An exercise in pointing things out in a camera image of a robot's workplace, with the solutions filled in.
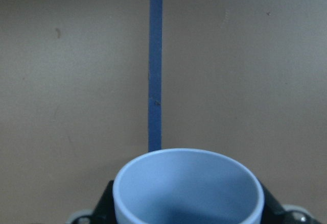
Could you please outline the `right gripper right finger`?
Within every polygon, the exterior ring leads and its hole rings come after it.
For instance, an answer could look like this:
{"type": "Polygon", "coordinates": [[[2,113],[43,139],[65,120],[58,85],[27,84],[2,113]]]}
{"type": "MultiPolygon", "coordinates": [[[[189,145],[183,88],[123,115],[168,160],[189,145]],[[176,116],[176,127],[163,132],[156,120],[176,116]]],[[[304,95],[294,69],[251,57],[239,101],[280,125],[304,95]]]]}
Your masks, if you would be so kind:
{"type": "Polygon", "coordinates": [[[281,224],[286,215],[286,210],[279,201],[272,195],[266,186],[260,182],[264,192],[264,208],[261,217],[261,224],[281,224]]]}

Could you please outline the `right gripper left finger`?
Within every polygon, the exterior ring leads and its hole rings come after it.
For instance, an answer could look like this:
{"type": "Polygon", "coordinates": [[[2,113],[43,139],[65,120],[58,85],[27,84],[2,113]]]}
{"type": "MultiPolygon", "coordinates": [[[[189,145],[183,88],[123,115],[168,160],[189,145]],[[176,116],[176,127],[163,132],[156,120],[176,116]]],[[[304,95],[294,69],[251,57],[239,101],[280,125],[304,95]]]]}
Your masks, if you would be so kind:
{"type": "Polygon", "coordinates": [[[113,201],[113,183],[114,180],[108,182],[100,200],[98,201],[92,215],[91,223],[98,224],[116,224],[116,216],[113,201]]]}

